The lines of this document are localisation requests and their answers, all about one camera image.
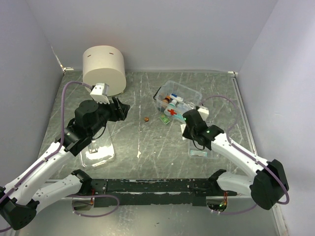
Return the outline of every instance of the wire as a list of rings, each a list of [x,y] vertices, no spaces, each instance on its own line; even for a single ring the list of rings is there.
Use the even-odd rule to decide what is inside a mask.
[[[234,107],[234,109],[235,109],[236,111],[238,110],[236,104],[235,104],[231,99],[229,99],[229,98],[227,98],[227,97],[225,97],[225,96],[223,96],[223,95],[212,95],[212,96],[209,96],[209,97],[203,99],[203,100],[200,102],[200,104],[203,104],[203,103],[204,103],[205,101],[207,101],[208,99],[214,98],[214,97],[224,98],[225,100],[229,101],[229,102],[233,105],[233,107]],[[235,144],[232,143],[232,141],[231,141],[231,139],[230,139],[230,137],[229,137],[228,134],[229,134],[229,132],[232,130],[232,128],[234,128],[234,126],[237,124],[237,121],[238,121],[238,115],[235,117],[234,123],[233,123],[233,124],[227,129],[227,131],[226,131],[226,138],[227,138],[227,141],[230,143],[230,145],[231,145],[232,147],[234,147],[234,148],[237,149],[239,152],[241,152],[242,154],[246,155],[246,156],[249,157],[251,160],[253,160],[253,161],[256,162],[257,164],[259,164],[260,166],[262,166],[262,167],[277,181],[277,183],[278,183],[278,184],[280,185],[280,187],[282,188],[282,190],[283,190],[283,192],[284,192],[284,194],[285,194],[285,197],[286,197],[285,202],[279,202],[279,201],[278,201],[277,203],[278,203],[278,204],[282,204],[282,205],[288,204],[289,201],[290,201],[290,197],[289,197],[289,194],[288,194],[288,192],[287,192],[287,190],[286,190],[284,184],[281,182],[281,180],[280,180],[267,166],[265,166],[265,165],[264,165],[263,163],[261,163],[260,161],[256,161],[256,158],[254,158],[252,155],[250,155],[249,153],[245,152],[244,150],[240,149],[238,146],[236,146]],[[234,215],[236,215],[236,214],[241,214],[241,213],[245,213],[245,212],[247,212],[247,211],[250,211],[250,210],[254,209],[255,207],[256,207],[256,204],[255,204],[254,206],[250,207],[249,209],[246,209],[246,210],[243,210],[243,211],[238,211],[238,212],[226,212],[226,213],[223,212],[223,213],[221,213],[221,214],[229,214],[229,215],[231,215],[231,214],[234,214]]]
[[[4,232],[6,232],[6,231],[8,231],[8,230],[10,230],[10,229],[12,229],[12,227],[10,226],[10,227],[8,227],[8,228],[6,228],[6,229],[4,229],[4,230],[0,230],[0,233],[4,233]]]
[[[192,140],[192,143],[195,146],[195,148],[197,148],[195,140]],[[200,150],[200,151],[203,151],[205,149],[205,146],[203,146],[203,149],[199,149],[199,148],[197,148],[197,149]]]
[[[45,160],[49,160],[51,157],[53,157],[54,155],[56,155],[60,149],[63,146],[63,141],[64,141],[64,100],[65,100],[65,92],[68,88],[69,85],[71,84],[78,84],[78,85],[83,85],[89,89],[92,89],[92,86],[85,84],[83,82],[79,82],[79,81],[70,81],[68,83],[66,83],[66,85],[63,88],[63,92],[62,92],[62,96],[61,96],[61,140],[60,140],[60,145],[59,147],[53,152],[50,153],[47,157],[45,157]],[[3,202],[3,200],[7,197],[9,197],[14,191],[15,189],[18,189],[18,187],[35,171],[37,170],[37,168],[41,165],[45,163],[44,160],[38,162],[35,166],[33,166],[15,185],[13,188],[11,188],[6,194],[3,195],[3,197],[0,199],[0,203]]]
[[[102,135],[103,135],[104,132],[105,132],[105,129],[106,129],[106,127],[104,127],[103,132],[102,132],[97,138],[94,138],[94,139],[92,139],[92,140],[96,140],[96,139],[99,139],[100,137],[102,137]]]
[[[86,203],[86,202],[83,202],[83,201],[75,201],[75,202],[73,202],[73,204],[75,204],[75,203],[81,203],[81,204],[85,204],[85,205],[88,205],[88,206],[93,206],[94,205],[94,203]]]
[[[85,215],[85,214],[80,214],[78,213],[75,209],[74,209],[74,203],[72,203],[72,211],[74,214],[78,215],[78,216],[83,216],[83,217],[89,217],[89,218],[99,218],[99,217],[103,217],[103,216],[107,216],[113,212],[115,212],[120,204],[119,198],[114,196],[114,195],[107,195],[107,194],[102,194],[102,195],[93,195],[93,196],[80,196],[80,195],[70,195],[69,197],[74,197],[74,198],[114,198],[117,201],[117,205],[115,206],[115,208],[113,210],[111,210],[108,213],[102,214],[102,215]]]
[[[95,189],[92,189],[92,196],[94,196],[94,195],[95,195]],[[92,205],[94,204],[93,198],[91,198],[90,202]]]
[[[227,203],[227,194],[228,194],[228,192],[224,192],[224,203]]]

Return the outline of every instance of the white enclosure wall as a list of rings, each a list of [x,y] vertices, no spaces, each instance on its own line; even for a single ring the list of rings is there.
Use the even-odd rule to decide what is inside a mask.
[[[277,0],[27,0],[62,64],[111,45],[126,69],[238,71]]]
[[[37,159],[62,75],[26,1],[1,0],[0,186]]]
[[[239,73],[259,154],[280,160],[292,236],[315,231],[315,1],[279,0]]]

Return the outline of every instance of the red cross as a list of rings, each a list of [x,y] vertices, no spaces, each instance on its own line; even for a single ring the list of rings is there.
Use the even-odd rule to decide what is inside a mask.
[[[167,110],[172,116],[173,115],[177,115],[177,113],[173,110],[173,109],[171,109],[171,110]]]

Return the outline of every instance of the metal frame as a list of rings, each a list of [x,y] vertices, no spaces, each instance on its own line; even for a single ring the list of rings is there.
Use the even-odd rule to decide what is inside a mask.
[[[242,97],[241,97],[241,93],[240,93],[240,90],[238,88],[237,77],[238,77],[238,73],[231,74],[231,78],[232,78],[232,81],[233,81],[233,84],[234,84],[234,90],[235,90],[235,93],[237,95],[238,105],[239,105],[239,107],[241,109],[242,120],[243,120],[243,122],[245,124],[245,131],[246,131],[249,143],[250,143],[250,148],[251,148],[251,151],[257,155],[257,149],[256,149],[256,146],[255,146],[255,143],[254,143],[254,139],[253,139],[253,136],[252,136],[250,124],[248,122],[247,115],[246,115],[246,112],[245,112],[245,107],[244,107],[243,100],[242,100]],[[282,211],[281,211],[281,206],[279,204],[275,204],[272,207],[272,211],[273,211],[273,214],[274,214],[274,217],[275,217],[276,225],[278,227],[279,235],[281,235],[281,236],[288,236],[289,233],[288,233],[287,225],[285,224],[285,221],[284,221],[284,216],[283,216]]]
[[[251,129],[250,129],[250,125],[249,125],[249,122],[248,122],[248,119],[247,119],[247,116],[246,116],[246,112],[245,112],[244,104],[243,104],[243,101],[242,101],[242,97],[241,97],[241,94],[240,94],[240,91],[239,91],[239,88],[238,88],[238,84],[237,84],[237,73],[231,74],[231,79],[233,81],[234,90],[235,90],[235,93],[237,95],[238,106],[240,107],[240,110],[241,110],[242,121],[245,124],[245,131],[246,131],[246,134],[247,134],[247,137],[248,137],[248,141],[250,143],[250,150],[254,154],[257,154],[257,150],[256,150],[256,147],[255,147],[255,144],[254,144],[252,132],[251,132]],[[47,186],[47,185],[49,185],[51,183],[54,183],[54,182],[57,182],[57,181],[59,181],[59,180],[51,179],[51,180],[47,181],[44,185]],[[234,197],[234,198],[247,198],[247,197],[245,197],[245,196],[237,196],[237,197]],[[287,226],[285,224],[284,217],[283,217],[280,205],[276,204],[272,208],[272,210],[273,210],[273,214],[274,214],[274,217],[275,217],[276,225],[278,227],[279,235],[281,235],[281,236],[288,236],[289,234],[288,234]],[[7,231],[6,233],[4,233],[4,236],[15,236],[16,235],[15,233],[16,232],[14,230],[10,230],[10,231]]]
[[[120,199],[121,206],[192,204],[206,206],[206,197],[223,198],[224,190],[215,177],[177,179],[93,179],[95,194],[110,194]],[[229,196],[236,192],[228,191]],[[115,206],[110,198],[96,198],[95,207]]]

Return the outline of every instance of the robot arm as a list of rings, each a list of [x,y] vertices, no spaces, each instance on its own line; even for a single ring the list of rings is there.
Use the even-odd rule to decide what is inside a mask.
[[[46,158],[60,146],[59,135],[24,173],[5,188],[0,187],[0,214],[13,229],[23,228],[33,220],[36,213],[63,197],[71,194],[85,195],[90,191],[92,179],[81,170],[74,171],[65,179],[45,188],[40,187],[65,162],[89,145],[93,136],[102,127],[106,127],[108,121],[125,120],[130,106],[122,104],[115,97],[112,98],[113,103],[110,103],[105,94],[105,84],[96,84],[90,94],[93,100],[83,101],[75,110],[75,118],[64,129],[62,149],[51,158]],[[22,178],[25,180],[16,187]]]
[[[23,174],[8,183],[5,188],[0,187],[0,214],[13,229],[23,228],[32,221],[36,213],[63,197],[71,194],[87,195],[90,192],[92,179],[81,170],[74,171],[65,179],[47,187],[40,187],[66,161],[74,158],[89,145],[93,136],[102,127],[106,127],[107,121],[125,120],[130,106],[122,104],[115,97],[112,98],[113,103],[110,103],[105,94],[105,84],[97,84],[91,92],[94,100],[83,101],[75,110],[75,118],[64,129],[63,147],[55,156],[48,160],[46,158],[59,147],[61,135]],[[260,207],[270,209],[284,195],[284,191],[275,179],[261,165],[258,165],[260,162],[272,170],[288,190],[283,166],[279,161],[269,162],[254,154],[252,156],[255,159],[251,160],[242,153],[249,154],[249,151],[233,140],[229,142],[224,131],[217,126],[208,127],[195,109],[184,113],[183,117],[187,124],[183,133],[184,137],[224,155],[247,174],[247,176],[239,176],[219,170],[209,178],[212,182],[216,182],[213,186],[214,189],[229,190],[251,196]],[[27,176],[20,186],[15,187],[17,182],[21,178],[25,178],[25,174],[32,169],[35,171]],[[133,186],[137,183],[132,181],[130,184]],[[194,188],[190,189],[189,185],[187,186],[188,192],[196,191]]]
[[[251,196],[257,205],[269,210],[284,195],[284,190],[262,165],[280,180],[286,191],[289,190],[284,168],[278,160],[269,162],[250,153],[235,141],[228,140],[227,135],[219,127],[215,125],[208,127],[195,109],[184,113],[183,117],[186,122],[183,132],[185,138],[227,157],[247,174],[247,177],[243,177],[222,171],[217,176],[217,183],[222,190],[232,190]]]

